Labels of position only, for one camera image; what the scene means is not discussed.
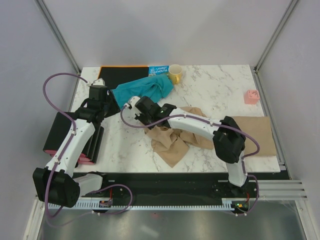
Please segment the beige t shirt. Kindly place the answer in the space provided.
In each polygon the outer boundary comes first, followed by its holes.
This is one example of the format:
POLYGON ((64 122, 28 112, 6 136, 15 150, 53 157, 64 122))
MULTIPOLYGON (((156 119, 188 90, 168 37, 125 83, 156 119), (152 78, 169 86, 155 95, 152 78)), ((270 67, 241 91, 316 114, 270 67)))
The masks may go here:
POLYGON ((190 146, 214 149, 212 140, 186 130, 154 126, 152 129, 145 128, 144 133, 151 138, 153 152, 171 168, 183 159, 190 146))

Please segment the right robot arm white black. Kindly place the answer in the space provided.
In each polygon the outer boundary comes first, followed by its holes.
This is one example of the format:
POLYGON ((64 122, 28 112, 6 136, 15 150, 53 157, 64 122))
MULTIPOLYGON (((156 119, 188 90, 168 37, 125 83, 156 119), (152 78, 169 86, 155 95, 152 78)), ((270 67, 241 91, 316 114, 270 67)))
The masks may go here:
POLYGON ((134 96, 129 104, 135 119, 152 129, 155 126, 187 131, 213 142, 216 156, 226 163, 229 191, 235 197, 247 191, 247 171, 243 158, 246 136, 229 116, 222 120, 189 113, 172 104, 159 106, 149 97, 134 96))

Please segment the black drawer organiser with pink fronts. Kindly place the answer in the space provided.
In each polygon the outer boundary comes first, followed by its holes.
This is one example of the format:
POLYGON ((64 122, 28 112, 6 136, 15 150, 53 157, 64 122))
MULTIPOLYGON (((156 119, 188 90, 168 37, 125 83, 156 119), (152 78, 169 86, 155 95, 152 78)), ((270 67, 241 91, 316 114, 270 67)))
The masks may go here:
MULTIPOLYGON (((64 141, 71 125, 72 122, 67 117, 57 112, 45 141, 43 151, 53 157, 64 141)), ((78 166, 78 164, 94 165, 97 163, 104 130, 101 125, 97 127, 93 136, 90 137, 82 150, 76 166, 78 166)))

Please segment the teal t shirt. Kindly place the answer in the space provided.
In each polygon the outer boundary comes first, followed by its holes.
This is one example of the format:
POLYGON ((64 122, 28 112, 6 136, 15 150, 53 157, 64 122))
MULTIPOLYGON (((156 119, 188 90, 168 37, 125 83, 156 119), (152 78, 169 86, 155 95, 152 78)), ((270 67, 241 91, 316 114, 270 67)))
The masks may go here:
POLYGON ((119 107, 122 108, 134 96, 140 98, 146 96, 157 103, 166 98, 173 88, 171 80, 165 74, 160 74, 120 84, 112 90, 112 93, 119 107))

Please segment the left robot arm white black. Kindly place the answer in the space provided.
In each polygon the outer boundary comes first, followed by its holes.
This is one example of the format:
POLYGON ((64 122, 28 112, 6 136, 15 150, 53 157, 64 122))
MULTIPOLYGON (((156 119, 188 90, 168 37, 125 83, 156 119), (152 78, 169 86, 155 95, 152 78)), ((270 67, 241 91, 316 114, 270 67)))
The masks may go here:
POLYGON ((44 168, 36 168, 32 178, 40 201, 73 207, 78 198, 94 192, 106 196, 110 185, 97 173, 74 178, 76 163, 87 142, 101 127, 105 118, 120 112, 112 94, 101 99, 87 98, 68 118, 71 127, 57 153, 44 168))

